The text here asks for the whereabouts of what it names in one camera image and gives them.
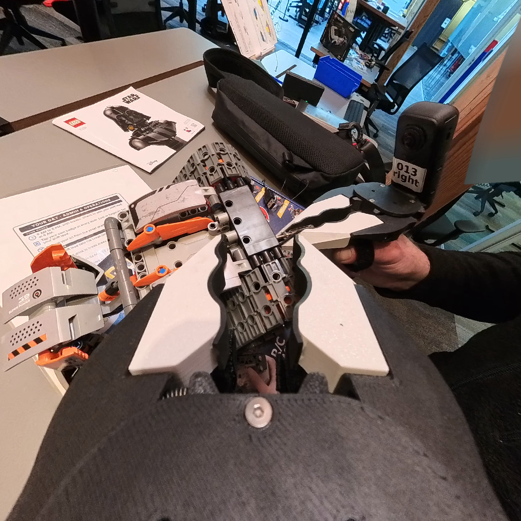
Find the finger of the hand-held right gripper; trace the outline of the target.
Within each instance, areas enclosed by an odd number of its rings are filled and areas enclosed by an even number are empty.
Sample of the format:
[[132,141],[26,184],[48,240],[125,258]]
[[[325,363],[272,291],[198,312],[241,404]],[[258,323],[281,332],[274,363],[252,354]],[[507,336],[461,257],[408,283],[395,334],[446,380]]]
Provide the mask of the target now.
[[318,228],[303,230],[298,237],[304,238],[318,250],[342,249],[348,246],[354,232],[380,224],[383,224],[383,221],[375,215],[349,214],[342,221],[325,223]]
[[353,211],[353,206],[348,197],[339,194],[324,199],[303,210],[277,234],[277,239],[280,242],[291,242],[303,230],[318,228],[325,223],[342,221],[349,214],[362,214],[362,212]]

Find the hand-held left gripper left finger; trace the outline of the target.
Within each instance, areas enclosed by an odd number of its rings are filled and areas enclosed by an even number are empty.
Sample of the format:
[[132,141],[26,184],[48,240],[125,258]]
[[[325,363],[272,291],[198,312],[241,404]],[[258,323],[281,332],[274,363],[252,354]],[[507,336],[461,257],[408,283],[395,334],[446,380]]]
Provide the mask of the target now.
[[225,239],[212,239],[171,275],[129,365],[133,375],[173,373],[189,381],[226,365]]

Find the tracked building-block toy robot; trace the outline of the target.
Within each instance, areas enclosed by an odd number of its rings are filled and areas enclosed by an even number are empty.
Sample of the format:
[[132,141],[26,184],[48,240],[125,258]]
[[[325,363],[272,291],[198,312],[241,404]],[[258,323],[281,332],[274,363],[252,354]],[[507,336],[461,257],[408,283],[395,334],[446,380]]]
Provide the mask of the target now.
[[94,264],[52,244],[30,273],[1,289],[1,368],[26,360],[73,377],[101,341],[212,239],[225,239],[227,391],[277,385],[298,301],[285,257],[252,192],[238,152],[215,142],[197,150],[170,184],[104,221],[108,255]]

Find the person's right forearm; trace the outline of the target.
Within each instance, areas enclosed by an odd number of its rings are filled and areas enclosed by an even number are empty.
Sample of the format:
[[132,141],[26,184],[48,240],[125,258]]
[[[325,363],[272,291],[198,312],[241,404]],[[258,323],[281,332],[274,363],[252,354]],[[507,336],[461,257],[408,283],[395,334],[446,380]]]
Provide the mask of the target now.
[[520,318],[520,252],[423,251],[430,270],[411,298],[480,322]]

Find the person's right hand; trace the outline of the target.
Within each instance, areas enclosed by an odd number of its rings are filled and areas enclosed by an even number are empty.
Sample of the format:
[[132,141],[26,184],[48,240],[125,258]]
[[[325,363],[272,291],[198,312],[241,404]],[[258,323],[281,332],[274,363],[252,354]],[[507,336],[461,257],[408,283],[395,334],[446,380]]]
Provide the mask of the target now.
[[407,237],[401,235],[392,242],[374,242],[372,265],[359,272],[351,267],[357,261],[353,246],[335,250],[332,259],[343,266],[350,277],[393,291],[405,291],[423,281],[430,272],[427,255]]

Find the blue robot kit box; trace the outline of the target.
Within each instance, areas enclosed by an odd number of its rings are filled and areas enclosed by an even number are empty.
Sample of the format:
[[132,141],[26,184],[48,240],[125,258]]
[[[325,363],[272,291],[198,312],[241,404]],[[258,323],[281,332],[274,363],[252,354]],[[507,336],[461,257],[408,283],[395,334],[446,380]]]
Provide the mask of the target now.
[[282,231],[304,210],[302,205],[287,199],[274,188],[265,185],[264,181],[251,177],[251,188],[255,200],[274,234]]

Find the black office chair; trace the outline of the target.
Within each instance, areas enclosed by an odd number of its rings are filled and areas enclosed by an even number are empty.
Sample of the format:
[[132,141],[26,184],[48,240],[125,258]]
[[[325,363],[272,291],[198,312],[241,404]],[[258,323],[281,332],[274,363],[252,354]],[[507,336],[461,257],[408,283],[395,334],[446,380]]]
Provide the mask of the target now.
[[423,43],[410,58],[398,67],[385,85],[373,83],[363,97],[369,102],[369,108],[364,121],[365,134],[370,137],[369,126],[374,127],[376,138],[379,129],[371,120],[371,115],[377,109],[394,115],[401,108],[411,90],[442,61],[442,57]]

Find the black bag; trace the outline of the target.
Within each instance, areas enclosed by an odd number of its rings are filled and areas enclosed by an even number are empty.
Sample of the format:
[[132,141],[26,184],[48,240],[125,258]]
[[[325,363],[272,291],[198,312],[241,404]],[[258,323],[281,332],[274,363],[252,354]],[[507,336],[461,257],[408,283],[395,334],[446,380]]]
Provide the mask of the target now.
[[263,68],[230,49],[203,54],[216,89],[214,125],[240,144],[280,182],[291,198],[310,204],[324,193],[364,182],[386,181],[380,153],[368,142],[359,151],[283,101],[280,84]]

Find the large blue storage bin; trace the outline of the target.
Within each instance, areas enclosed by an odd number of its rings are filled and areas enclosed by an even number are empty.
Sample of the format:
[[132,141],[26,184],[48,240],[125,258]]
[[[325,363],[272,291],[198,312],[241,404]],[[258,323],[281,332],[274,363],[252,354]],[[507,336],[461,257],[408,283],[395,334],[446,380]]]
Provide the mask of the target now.
[[314,79],[343,98],[349,98],[360,86],[362,75],[334,57],[319,59]]

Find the black box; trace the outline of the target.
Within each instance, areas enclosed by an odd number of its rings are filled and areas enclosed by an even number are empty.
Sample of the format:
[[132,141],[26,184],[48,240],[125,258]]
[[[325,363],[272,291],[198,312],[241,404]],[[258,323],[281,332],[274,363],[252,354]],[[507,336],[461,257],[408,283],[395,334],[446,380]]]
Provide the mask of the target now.
[[297,103],[306,102],[309,105],[317,106],[325,87],[314,81],[296,75],[291,71],[286,72],[282,84],[284,98],[294,100]]

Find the dark printed box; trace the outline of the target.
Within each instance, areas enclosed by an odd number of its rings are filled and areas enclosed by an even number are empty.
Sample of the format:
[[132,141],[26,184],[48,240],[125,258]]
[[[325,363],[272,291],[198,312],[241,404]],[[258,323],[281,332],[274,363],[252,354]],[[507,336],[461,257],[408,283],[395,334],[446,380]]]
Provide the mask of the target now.
[[334,11],[325,26],[320,43],[333,57],[344,62],[360,33],[360,29]]

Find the white instruction sheet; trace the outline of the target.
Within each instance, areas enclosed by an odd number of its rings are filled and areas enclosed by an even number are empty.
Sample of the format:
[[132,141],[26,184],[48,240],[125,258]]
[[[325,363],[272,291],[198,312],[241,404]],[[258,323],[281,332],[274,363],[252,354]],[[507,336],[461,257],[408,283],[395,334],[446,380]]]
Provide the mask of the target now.
[[30,273],[45,247],[100,264],[108,255],[104,221],[150,191],[130,166],[120,166],[1,199],[1,286]]

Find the person's dark clothing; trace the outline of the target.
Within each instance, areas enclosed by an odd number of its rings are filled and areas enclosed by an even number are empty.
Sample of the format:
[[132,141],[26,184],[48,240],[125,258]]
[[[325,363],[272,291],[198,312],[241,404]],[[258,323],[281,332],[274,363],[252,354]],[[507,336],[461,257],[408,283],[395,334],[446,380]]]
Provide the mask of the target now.
[[520,520],[520,318],[430,355],[452,390],[511,520]]

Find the white sign board on stand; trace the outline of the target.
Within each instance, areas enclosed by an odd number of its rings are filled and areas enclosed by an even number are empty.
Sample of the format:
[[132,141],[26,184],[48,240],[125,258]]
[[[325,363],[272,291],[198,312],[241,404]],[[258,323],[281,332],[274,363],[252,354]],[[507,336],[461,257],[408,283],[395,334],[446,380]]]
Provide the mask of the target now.
[[239,52],[251,59],[272,53],[277,36],[267,1],[222,1]]

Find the wooden post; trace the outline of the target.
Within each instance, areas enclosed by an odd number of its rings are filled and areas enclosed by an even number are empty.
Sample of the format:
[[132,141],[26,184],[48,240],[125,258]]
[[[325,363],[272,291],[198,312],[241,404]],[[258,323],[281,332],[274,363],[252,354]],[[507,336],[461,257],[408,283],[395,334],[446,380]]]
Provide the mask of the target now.
[[452,202],[468,188],[465,178],[472,150],[505,55],[506,50],[503,50],[501,54],[492,58],[488,65],[485,65],[485,69],[478,73],[477,77],[453,102],[453,105],[459,109],[459,122],[433,203],[427,209],[425,218]]

